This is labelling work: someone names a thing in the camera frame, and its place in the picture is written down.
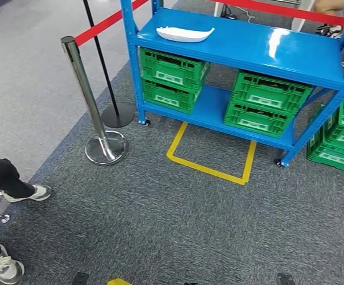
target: blue metal shelf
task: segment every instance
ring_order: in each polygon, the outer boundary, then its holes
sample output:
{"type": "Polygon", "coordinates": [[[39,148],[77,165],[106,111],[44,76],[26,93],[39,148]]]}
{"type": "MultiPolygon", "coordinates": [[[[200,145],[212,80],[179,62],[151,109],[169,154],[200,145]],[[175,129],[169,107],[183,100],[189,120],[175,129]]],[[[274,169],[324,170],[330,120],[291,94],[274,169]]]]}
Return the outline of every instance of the blue metal shelf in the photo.
{"type": "Polygon", "coordinates": [[[273,138],[267,135],[224,125],[223,117],[226,111],[229,99],[230,99],[230,92],[228,90],[205,85],[197,99],[195,108],[191,115],[149,102],[144,102],[143,108],[149,112],[198,126],[203,126],[204,128],[213,129],[214,131],[224,132],[226,134],[244,138],[246,140],[256,141],[258,143],[271,145],[272,147],[284,150],[293,148],[294,138],[293,122],[290,123],[280,138],[273,138]]]}
{"type": "MultiPolygon", "coordinates": [[[[121,5],[138,118],[141,124],[146,122],[146,112],[148,111],[254,140],[286,150],[281,159],[281,165],[288,166],[344,101],[344,76],[341,66],[341,53],[344,51],[344,33],[341,39],[330,39],[282,28],[161,8],[159,0],[152,1],[152,17],[139,31],[134,22],[131,1],[121,0],[121,5]],[[203,42],[180,43],[163,39],[156,33],[157,27],[166,26],[201,31],[214,27],[215,31],[203,42]],[[224,125],[223,120],[230,93],[219,88],[205,86],[191,115],[145,102],[140,80],[138,46],[338,91],[296,140],[294,141],[294,120],[281,138],[269,137],[224,125]]],[[[308,99],[308,102],[323,93],[325,92],[315,94],[308,99]]]]}
{"type": "Polygon", "coordinates": [[[134,37],[134,43],[314,86],[344,86],[339,40],[315,34],[160,8],[134,37]],[[156,33],[158,27],[172,25],[215,31],[200,43],[173,42],[156,33]]]}

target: blue shelf board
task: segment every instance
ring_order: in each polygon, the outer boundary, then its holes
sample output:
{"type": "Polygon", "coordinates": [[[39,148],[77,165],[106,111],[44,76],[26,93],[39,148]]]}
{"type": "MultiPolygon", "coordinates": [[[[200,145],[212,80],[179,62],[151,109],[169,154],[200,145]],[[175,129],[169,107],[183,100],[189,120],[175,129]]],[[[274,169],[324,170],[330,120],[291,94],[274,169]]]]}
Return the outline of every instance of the blue shelf board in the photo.
{"type": "Polygon", "coordinates": [[[339,90],[339,41],[315,34],[161,8],[134,37],[137,46],[339,90]],[[203,42],[163,39],[158,27],[208,31],[203,42]]]}
{"type": "Polygon", "coordinates": [[[284,150],[293,149],[294,120],[293,120],[280,138],[269,137],[268,135],[227,126],[223,124],[223,118],[229,99],[230,92],[228,90],[205,85],[197,99],[193,112],[190,115],[150,102],[143,102],[142,107],[149,112],[244,138],[246,140],[256,141],[258,143],[284,150]]]}

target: shoe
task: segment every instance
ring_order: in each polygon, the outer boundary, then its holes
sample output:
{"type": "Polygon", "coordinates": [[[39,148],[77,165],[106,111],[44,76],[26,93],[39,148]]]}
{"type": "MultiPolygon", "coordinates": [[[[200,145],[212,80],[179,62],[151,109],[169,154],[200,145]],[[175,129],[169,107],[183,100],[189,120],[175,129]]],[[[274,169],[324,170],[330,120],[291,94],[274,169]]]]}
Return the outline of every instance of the shoe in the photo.
{"type": "Polygon", "coordinates": [[[327,24],[324,24],[321,26],[319,26],[317,28],[317,33],[316,34],[320,34],[321,36],[325,36],[325,37],[330,37],[333,39],[339,39],[340,38],[343,33],[343,27],[342,26],[330,26],[327,24]]]}
{"type": "Polygon", "coordinates": [[[25,197],[25,198],[14,198],[11,196],[9,196],[5,192],[3,192],[3,196],[6,198],[10,203],[14,203],[14,202],[19,202],[19,201],[23,201],[23,200],[26,200],[26,199],[31,199],[31,200],[35,200],[35,201],[43,201],[45,199],[48,199],[49,196],[51,196],[51,190],[51,187],[48,186],[45,186],[45,185],[33,185],[35,188],[35,193],[30,197],[25,197]]]}
{"type": "Polygon", "coordinates": [[[3,284],[17,284],[24,274],[23,263],[11,259],[3,245],[0,245],[0,281],[3,284]]]}

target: yellow floor tape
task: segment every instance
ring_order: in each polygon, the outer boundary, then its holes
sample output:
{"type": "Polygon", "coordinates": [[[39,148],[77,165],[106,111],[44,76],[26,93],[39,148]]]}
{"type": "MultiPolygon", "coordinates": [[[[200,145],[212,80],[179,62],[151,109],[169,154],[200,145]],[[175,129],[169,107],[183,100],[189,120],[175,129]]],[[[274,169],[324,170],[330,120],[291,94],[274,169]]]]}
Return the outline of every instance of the yellow floor tape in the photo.
{"type": "Polygon", "coordinates": [[[247,157],[246,158],[246,162],[244,163],[243,175],[241,178],[241,177],[236,177],[236,176],[232,176],[232,175],[229,175],[227,173],[219,172],[219,171],[217,171],[215,169],[211,169],[211,168],[208,168],[206,166],[203,166],[203,165],[194,163],[192,161],[181,159],[180,157],[174,156],[174,153],[175,153],[176,149],[180,142],[181,138],[183,137],[183,133],[186,131],[187,126],[188,126],[188,124],[186,122],[182,123],[182,125],[180,126],[180,128],[179,129],[177,134],[176,134],[176,136],[174,139],[174,141],[172,142],[172,144],[170,144],[168,152],[167,152],[167,158],[172,160],[173,162],[177,162],[179,164],[182,164],[182,165],[188,166],[190,168],[195,169],[195,170],[202,171],[204,173],[232,181],[234,183],[238,183],[240,185],[244,185],[249,181],[250,173],[251,172],[251,167],[253,165],[253,161],[254,158],[255,149],[256,148],[256,143],[255,141],[251,141],[250,143],[249,152],[247,153],[247,157]]]}
{"type": "Polygon", "coordinates": [[[117,278],[117,279],[109,281],[107,283],[107,285],[131,285],[131,284],[126,282],[125,280],[120,279],[120,278],[117,278]]]}

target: lower shelf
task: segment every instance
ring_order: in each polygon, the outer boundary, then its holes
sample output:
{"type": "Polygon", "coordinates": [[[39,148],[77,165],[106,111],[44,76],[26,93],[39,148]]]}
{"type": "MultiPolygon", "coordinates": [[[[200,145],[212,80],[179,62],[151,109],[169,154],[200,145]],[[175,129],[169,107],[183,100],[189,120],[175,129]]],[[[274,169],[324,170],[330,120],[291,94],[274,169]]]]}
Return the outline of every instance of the lower shelf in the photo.
{"type": "Polygon", "coordinates": [[[268,135],[257,134],[256,132],[246,131],[244,129],[223,124],[223,117],[230,98],[228,90],[205,85],[191,115],[168,109],[157,104],[144,102],[143,108],[145,111],[155,113],[179,121],[187,122],[204,128],[212,129],[225,134],[246,140],[256,141],[257,143],[270,145],[283,150],[293,149],[294,139],[294,120],[280,138],[273,138],[268,135]]]}

